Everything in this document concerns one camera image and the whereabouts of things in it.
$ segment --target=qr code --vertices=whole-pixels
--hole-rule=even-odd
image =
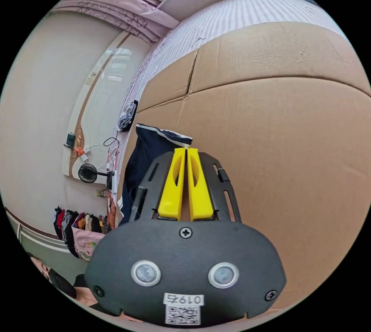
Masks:
[[[200,325],[200,307],[166,305],[165,323],[172,325]]]

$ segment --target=red garment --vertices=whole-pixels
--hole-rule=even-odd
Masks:
[[[57,226],[58,226],[58,229],[61,231],[61,235],[62,235],[62,222],[63,222],[64,216],[65,216],[65,210],[62,209],[62,212],[57,216]]]
[[[107,207],[107,222],[111,230],[113,230],[116,226],[116,205],[109,192],[107,192],[107,198],[109,199],[109,207]]]

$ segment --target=orange clip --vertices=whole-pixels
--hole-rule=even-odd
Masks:
[[[81,157],[81,155],[84,155],[85,154],[84,153],[84,149],[82,147],[76,147],[76,148],[74,148],[74,151],[77,153],[77,155],[79,157]]]

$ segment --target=small desk fan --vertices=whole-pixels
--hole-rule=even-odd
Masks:
[[[96,181],[98,175],[107,176],[107,189],[112,189],[112,177],[115,175],[115,171],[109,171],[108,173],[98,172],[97,169],[90,163],[84,163],[78,170],[78,176],[81,181],[92,184]]]

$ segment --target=pink curtain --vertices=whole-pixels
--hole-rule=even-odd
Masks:
[[[61,0],[51,11],[74,11],[97,17],[155,44],[179,21],[143,0]]]

